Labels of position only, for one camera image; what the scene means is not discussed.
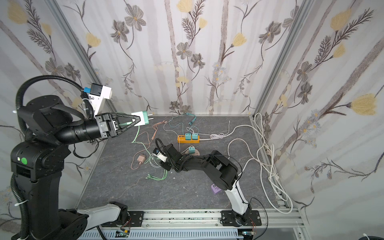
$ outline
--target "green button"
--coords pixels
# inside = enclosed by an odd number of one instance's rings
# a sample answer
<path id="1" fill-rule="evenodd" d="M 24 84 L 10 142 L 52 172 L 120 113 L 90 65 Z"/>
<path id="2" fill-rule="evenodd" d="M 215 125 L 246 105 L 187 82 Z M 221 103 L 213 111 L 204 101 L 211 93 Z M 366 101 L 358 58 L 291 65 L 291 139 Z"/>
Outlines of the green button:
<path id="1" fill-rule="evenodd" d="M 28 163 L 25 157 L 22 158 L 22 163 L 25 165 Z"/>

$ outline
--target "cable tie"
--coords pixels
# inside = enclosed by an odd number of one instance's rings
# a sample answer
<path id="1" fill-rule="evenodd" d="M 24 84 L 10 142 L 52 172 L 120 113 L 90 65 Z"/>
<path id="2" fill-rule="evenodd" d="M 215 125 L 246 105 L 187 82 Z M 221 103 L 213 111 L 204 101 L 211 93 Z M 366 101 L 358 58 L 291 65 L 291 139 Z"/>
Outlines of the cable tie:
<path id="1" fill-rule="evenodd" d="M 21 205 L 21 204 L 23 204 L 23 203 L 26 203 L 27 201 L 28 201 L 28 199 L 25 200 L 24 202 L 16 203 L 16 204 L 15 204 L 15 207 L 17 207 L 17 206 L 19 206 L 19 205 Z"/>

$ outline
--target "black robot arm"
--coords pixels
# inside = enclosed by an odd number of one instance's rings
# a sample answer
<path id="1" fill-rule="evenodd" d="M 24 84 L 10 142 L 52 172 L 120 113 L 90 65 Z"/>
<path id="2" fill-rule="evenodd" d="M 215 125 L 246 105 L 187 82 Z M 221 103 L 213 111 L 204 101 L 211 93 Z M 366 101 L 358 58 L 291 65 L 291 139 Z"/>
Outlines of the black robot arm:
<path id="1" fill-rule="evenodd" d="M 28 87 L 45 79 L 62 80 L 79 89 L 87 107 L 87 116 L 64 106 L 54 95 L 35 98 L 23 106 Z M 58 209 L 61 171 L 64 159 L 71 153 L 68 145 L 116 137 L 135 125 L 121 127 L 122 123 L 138 123 L 140 117 L 118 113 L 94 116 L 88 95 L 80 85 L 50 75 L 26 81 L 17 92 L 16 108 L 25 141 L 11 152 L 11 189 L 22 214 L 22 229 L 12 239 L 77 239 L 87 227 L 90 215 L 73 209 Z M 73 121 L 72 115 L 79 120 Z M 116 208 L 120 209 L 114 204 L 109 209 L 116 213 Z"/>
<path id="2" fill-rule="evenodd" d="M 153 151 L 155 155 L 166 156 L 165 161 L 160 161 L 161 167 L 167 171 L 171 168 L 176 172 L 201 170 L 211 181 L 227 194 L 231 205 L 232 214 L 236 221 L 233 226 L 241 226 L 250 222 L 251 205 L 245 200 L 241 191 L 237 174 L 237 167 L 220 152 L 214 150 L 203 156 L 182 155 L 175 149 L 173 144 L 165 146 L 159 138 L 155 139 L 157 148 Z"/>

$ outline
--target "floral wallpaper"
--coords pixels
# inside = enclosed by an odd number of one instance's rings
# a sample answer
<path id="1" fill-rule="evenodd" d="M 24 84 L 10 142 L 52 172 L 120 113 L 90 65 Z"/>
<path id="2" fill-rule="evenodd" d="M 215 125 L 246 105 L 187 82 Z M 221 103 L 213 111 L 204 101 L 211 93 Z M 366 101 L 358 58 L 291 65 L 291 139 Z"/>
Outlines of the floral wallpaper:
<path id="1" fill-rule="evenodd" d="M 16 92 L 26 80 L 39 75 L 67 77 L 83 87 L 90 86 L 91 78 L 44 2 L 12 0 L 1 1 L 0 6 L 0 230 L 15 233 L 20 229 L 20 210 L 14 206 L 16 200 L 10 190 L 10 153 L 24 141 L 17 115 L 12 112 Z M 26 91 L 24 102 L 50 94 L 83 112 L 79 91 L 60 81 L 41 81 L 32 85 Z M 89 158 L 79 159 L 72 154 L 66 158 L 59 188 L 60 208 L 75 207 L 103 145 L 101 142 L 98 151 Z M 76 148 L 79 155 L 87 156 L 94 150 L 95 142 L 76 144 Z"/>
<path id="2" fill-rule="evenodd" d="M 384 235 L 383 12 L 382 1 L 315 1 L 262 107 L 314 240 Z"/>
<path id="3" fill-rule="evenodd" d="M 297 0 L 58 0 L 126 113 L 252 114 Z"/>

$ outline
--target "gray marble tabletop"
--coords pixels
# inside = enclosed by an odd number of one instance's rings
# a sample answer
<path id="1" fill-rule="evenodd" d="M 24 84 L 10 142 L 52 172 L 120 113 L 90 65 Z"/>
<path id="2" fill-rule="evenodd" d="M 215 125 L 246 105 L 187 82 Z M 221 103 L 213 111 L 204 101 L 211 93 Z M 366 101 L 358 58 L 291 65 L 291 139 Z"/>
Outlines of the gray marble tabletop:
<path id="1" fill-rule="evenodd" d="M 154 129 L 152 125 L 162 120 L 169 120 L 170 117 L 155 116 L 150 123 L 140 127 L 140 133 L 148 131 L 151 139 Z M 171 122 L 172 126 L 182 122 L 185 128 L 193 116 L 179 116 Z M 250 125 L 249 117 L 224 117 L 209 116 L 197 117 L 194 125 L 199 128 L 200 133 L 227 133 L 228 121 L 230 121 L 230 131 L 237 125 Z M 169 124 L 165 129 L 172 129 L 178 134 L 182 134 L 182 125 L 171 128 Z M 182 171 L 175 172 L 173 169 L 168 172 L 165 180 L 155 181 L 145 179 L 147 174 L 161 178 L 163 168 L 154 168 L 149 163 L 141 165 L 138 169 L 131 169 L 133 155 L 143 150 L 141 144 L 132 144 L 137 128 L 133 127 L 124 132 L 121 136 L 109 139 L 101 157 L 95 166 L 93 174 L 84 191 L 83 197 L 78 208 L 92 208 L 107 204 L 110 201 L 124 203 L 129 209 L 215 209 L 231 208 L 230 201 L 224 191 L 217 195 L 211 190 L 212 182 L 203 171 Z M 163 125 L 159 126 L 156 137 L 159 137 L 165 145 L 173 143 L 178 150 L 177 136 L 174 132 L 164 131 Z M 235 132 L 223 139 L 201 141 L 195 144 L 196 149 L 201 155 L 218 150 L 220 153 L 227 154 L 228 143 L 234 138 L 244 139 L 251 148 L 255 156 L 258 149 L 254 131 L 250 127 L 239 127 Z M 141 135 L 137 141 L 147 142 L 146 134 Z M 189 144 L 181 144 L 181 151 L 186 149 Z M 155 148 L 155 143 L 151 144 L 149 151 Z M 230 154 L 236 158 L 242 166 L 245 165 L 249 155 L 246 145 L 242 141 L 234 141 L 230 146 Z M 264 186 L 273 204 L 277 204 L 275 194 L 271 185 L 268 183 L 267 174 L 263 172 Z M 260 165 L 256 161 L 248 163 L 243 177 L 240 179 L 240 186 L 249 200 L 256 197 L 264 207 L 271 208 L 264 195 L 260 183 Z M 257 201 L 252 201 L 252 207 L 261 207 Z"/>

